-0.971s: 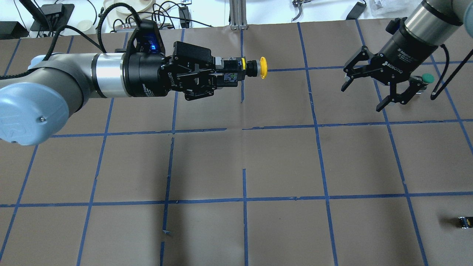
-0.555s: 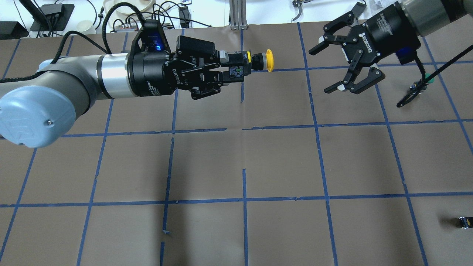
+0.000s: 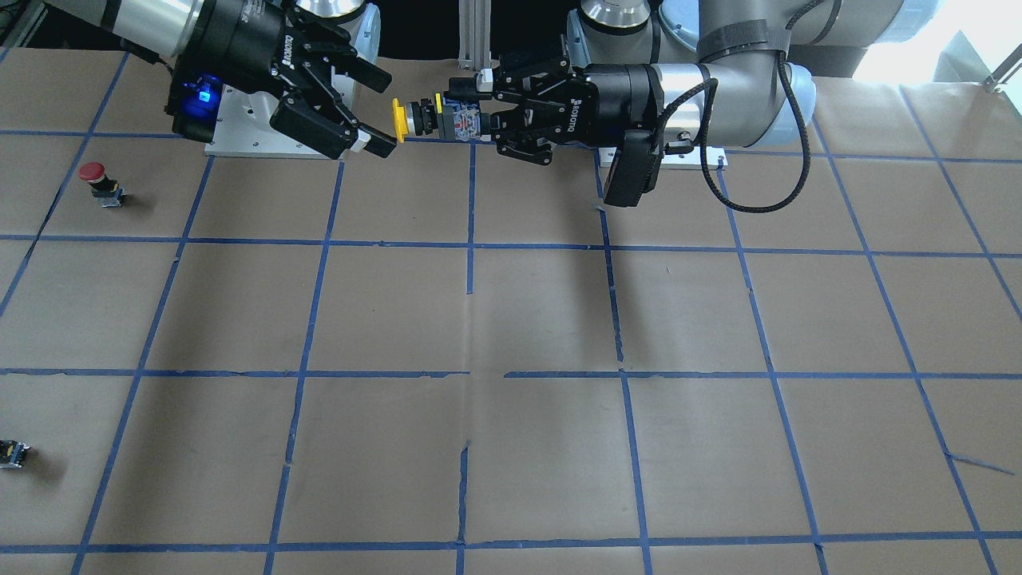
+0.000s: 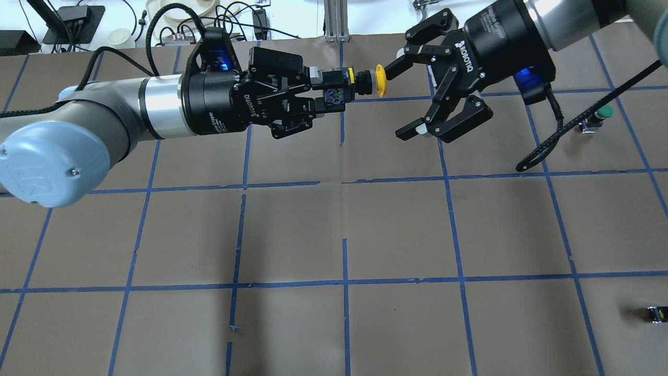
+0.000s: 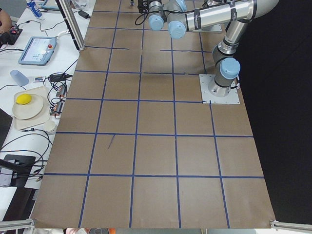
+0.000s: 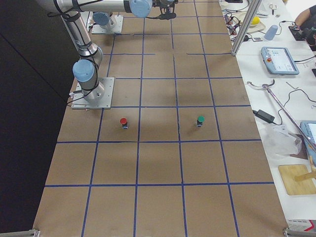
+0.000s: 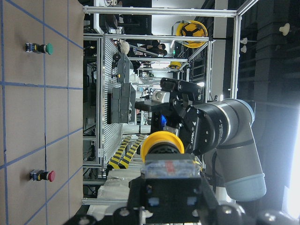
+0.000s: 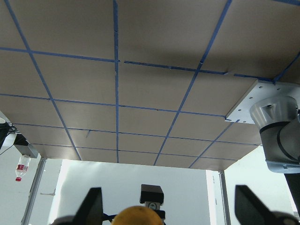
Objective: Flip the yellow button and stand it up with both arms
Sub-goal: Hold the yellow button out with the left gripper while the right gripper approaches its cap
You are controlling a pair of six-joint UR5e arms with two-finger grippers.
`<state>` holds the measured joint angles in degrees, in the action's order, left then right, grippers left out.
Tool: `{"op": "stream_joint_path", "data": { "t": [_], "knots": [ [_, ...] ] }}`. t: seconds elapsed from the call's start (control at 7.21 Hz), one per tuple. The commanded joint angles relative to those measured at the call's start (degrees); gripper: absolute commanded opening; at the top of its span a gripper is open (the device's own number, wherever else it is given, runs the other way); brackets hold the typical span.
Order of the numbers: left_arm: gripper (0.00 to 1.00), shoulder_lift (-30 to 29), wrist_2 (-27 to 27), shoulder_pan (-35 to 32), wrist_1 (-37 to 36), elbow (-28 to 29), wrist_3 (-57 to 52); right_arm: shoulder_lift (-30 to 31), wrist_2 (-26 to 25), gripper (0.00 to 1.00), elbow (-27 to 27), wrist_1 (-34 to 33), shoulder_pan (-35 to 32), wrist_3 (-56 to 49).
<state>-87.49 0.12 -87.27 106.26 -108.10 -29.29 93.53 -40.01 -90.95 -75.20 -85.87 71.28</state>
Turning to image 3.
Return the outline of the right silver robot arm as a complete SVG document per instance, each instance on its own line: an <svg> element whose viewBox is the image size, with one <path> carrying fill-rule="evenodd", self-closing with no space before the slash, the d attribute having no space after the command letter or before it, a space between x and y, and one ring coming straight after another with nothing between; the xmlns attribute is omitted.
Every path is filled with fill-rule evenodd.
<svg viewBox="0 0 1022 575"><path fill-rule="evenodd" d="M213 157L388 157L393 136L358 119L355 87L383 93L381 18L367 1L56 1L54 6L174 59L172 131Z"/></svg>

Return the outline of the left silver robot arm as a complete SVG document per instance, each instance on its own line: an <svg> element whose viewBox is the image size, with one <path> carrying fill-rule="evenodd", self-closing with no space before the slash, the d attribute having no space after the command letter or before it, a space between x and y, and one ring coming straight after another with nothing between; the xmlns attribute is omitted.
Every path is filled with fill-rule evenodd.
<svg viewBox="0 0 1022 575"><path fill-rule="evenodd" d="M646 166L701 145L799 139L812 117L818 52L904 42L930 1L583 1L558 38L456 77L398 127L493 141L538 165L559 145L606 165Z"/></svg>

